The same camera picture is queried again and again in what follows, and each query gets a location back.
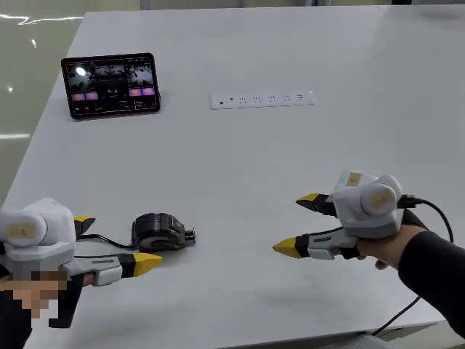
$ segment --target tablet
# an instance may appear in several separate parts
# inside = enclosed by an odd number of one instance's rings
[[[160,110],[151,53],[64,58],[61,66],[74,119]]]

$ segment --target label sticker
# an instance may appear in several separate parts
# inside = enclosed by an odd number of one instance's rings
[[[7,225],[7,238],[35,238],[36,231],[34,224],[8,224]]]
[[[389,189],[383,189],[378,193],[374,193],[370,197],[370,205],[376,211],[380,210],[384,205],[395,201],[394,193]]]
[[[361,173],[352,172],[351,174],[349,174],[349,179],[347,180],[346,187],[357,187],[358,183],[360,183],[361,178]]]

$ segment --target cable connector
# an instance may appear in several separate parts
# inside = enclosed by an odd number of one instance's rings
[[[404,194],[400,197],[397,202],[397,208],[399,209],[414,209],[417,204],[420,204],[419,200],[411,194]]]

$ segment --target white table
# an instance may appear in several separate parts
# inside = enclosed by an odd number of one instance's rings
[[[294,200],[346,168],[396,176],[465,243],[464,19],[461,6],[86,14],[69,56],[153,52],[162,111],[73,122],[59,76],[4,208],[51,196],[127,242],[135,217],[169,212],[198,243],[85,289],[72,329],[35,331],[29,348],[209,349],[382,325],[414,297],[393,270],[271,246],[336,226]],[[211,92],[306,87],[314,106],[209,109]],[[109,247],[80,247],[95,249]],[[420,302],[395,326],[441,320]]]

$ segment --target black sleeve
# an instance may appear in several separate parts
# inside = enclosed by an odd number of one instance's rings
[[[465,249],[424,231],[406,246],[399,277],[465,338]]]
[[[31,332],[31,311],[11,291],[0,292],[0,348],[23,349]]]

